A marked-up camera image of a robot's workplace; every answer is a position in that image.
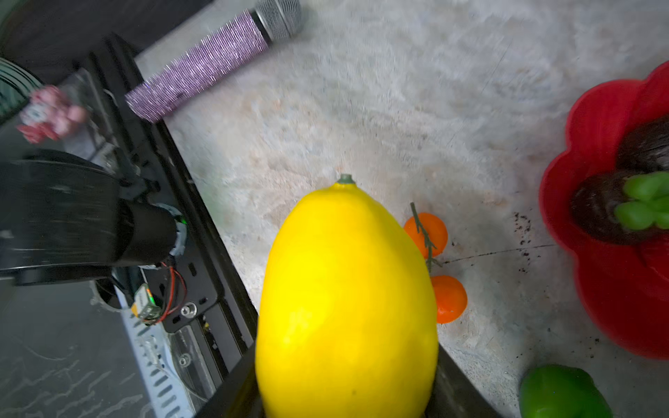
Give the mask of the red flower-shaped fruit bowl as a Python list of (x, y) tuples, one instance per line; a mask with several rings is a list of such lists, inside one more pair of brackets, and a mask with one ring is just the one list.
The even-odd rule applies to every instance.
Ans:
[(617, 79), (585, 92), (566, 120), (566, 149), (548, 165), (538, 204), (555, 242), (574, 261), (580, 301), (598, 328), (636, 355), (668, 357), (668, 261), (637, 247), (604, 243), (575, 224), (571, 195), (615, 167), (625, 134), (668, 113), (668, 64), (645, 79)]

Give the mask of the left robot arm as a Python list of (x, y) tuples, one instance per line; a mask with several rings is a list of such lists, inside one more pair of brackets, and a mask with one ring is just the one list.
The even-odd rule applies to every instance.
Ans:
[(180, 212), (121, 192), (119, 179), (69, 153), (38, 150), (3, 162), (2, 277), (18, 286), (98, 280), (113, 268), (182, 254)]

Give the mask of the green fake lime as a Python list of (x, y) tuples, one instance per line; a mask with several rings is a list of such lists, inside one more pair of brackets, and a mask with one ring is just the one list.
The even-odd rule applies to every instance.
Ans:
[(519, 390), (522, 417), (613, 417), (613, 411), (583, 369), (561, 365), (535, 367)]

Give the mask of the orange fake tomato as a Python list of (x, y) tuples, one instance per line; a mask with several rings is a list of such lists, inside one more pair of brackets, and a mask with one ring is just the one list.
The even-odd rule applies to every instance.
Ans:
[(418, 212), (414, 202), (409, 205), (411, 217), (403, 229), (427, 260), (441, 255), (449, 244), (446, 224), (434, 214)]
[(448, 275), (432, 277), (431, 284), (437, 302), (437, 323), (454, 322), (468, 306), (468, 296), (463, 284)]

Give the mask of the orange fake tomato right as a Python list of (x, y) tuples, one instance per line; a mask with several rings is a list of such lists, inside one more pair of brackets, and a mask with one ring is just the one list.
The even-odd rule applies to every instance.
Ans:
[(468, 306), (468, 296), (463, 284), (448, 275), (432, 277), (431, 284), (437, 302), (437, 323), (454, 322)]

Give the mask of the large yellow fake lemon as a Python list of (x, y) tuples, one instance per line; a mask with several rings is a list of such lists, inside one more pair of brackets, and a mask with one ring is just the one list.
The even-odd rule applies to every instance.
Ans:
[(343, 174), (303, 197), (271, 247), (255, 371), (269, 417), (419, 417), (437, 370), (423, 256)]

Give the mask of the pink plush toy left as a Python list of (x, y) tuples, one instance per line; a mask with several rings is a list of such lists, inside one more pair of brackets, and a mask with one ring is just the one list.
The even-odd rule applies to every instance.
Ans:
[(31, 144), (46, 139), (59, 140), (85, 123), (88, 112), (73, 104), (59, 88), (47, 85), (31, 94), (31, 100), (19, 113), (21, 124), (17, 130)]

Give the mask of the purple glitter microphone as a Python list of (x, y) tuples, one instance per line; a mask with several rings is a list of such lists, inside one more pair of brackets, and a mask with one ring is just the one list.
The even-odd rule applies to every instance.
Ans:
[(300, 2), (259, 1), (128, 92), (125, 101), (138, 117), (158, 122), (301, 26)]

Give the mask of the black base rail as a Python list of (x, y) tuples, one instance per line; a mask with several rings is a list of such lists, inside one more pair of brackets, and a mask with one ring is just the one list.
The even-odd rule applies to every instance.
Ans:
[(175, 312), (162, 327), (191, 330), (207, 371), (221, 383), (254, 343), (257, 313), (214, 224), (194, 177), (165, 122), (150, 123), (131, 111), (125, 94), (143, 78), (135, 50), (111, 34), (75, 61), (90, 79), (103, 132), (116, 151), (121, 196), (169, 212), (185, 241), (168, 259), (172, 270), (145, 274), (153, 292), (176, 280)]

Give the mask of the orange fake tomato left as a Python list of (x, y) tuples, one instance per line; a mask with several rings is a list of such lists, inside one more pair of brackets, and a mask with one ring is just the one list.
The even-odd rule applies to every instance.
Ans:
[(441, 255), (449, 244), (446, 224), (434, 214), (418, 212), (414, 202), (409, 205), (411, 217), (403, 229), (427, 260)]

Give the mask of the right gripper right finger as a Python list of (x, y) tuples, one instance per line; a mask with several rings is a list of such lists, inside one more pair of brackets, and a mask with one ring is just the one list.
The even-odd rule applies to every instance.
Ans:
[(439, 347), (436, 377), (425, 416), (427, 418), (501, 417), (443, 347)]

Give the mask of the dark brown fake avocado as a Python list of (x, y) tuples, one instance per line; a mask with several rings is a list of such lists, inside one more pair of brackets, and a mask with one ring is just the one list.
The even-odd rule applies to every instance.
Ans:
[(616, 167), (639, 172), (668, 171), (668, 117), (641, 125), (623, 137)]

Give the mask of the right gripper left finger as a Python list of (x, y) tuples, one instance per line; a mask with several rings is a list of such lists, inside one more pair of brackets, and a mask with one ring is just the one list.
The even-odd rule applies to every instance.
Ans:
[(261, 395), (255, 372), (256, 344), (247, 350), (196, 418), (261, 418)]

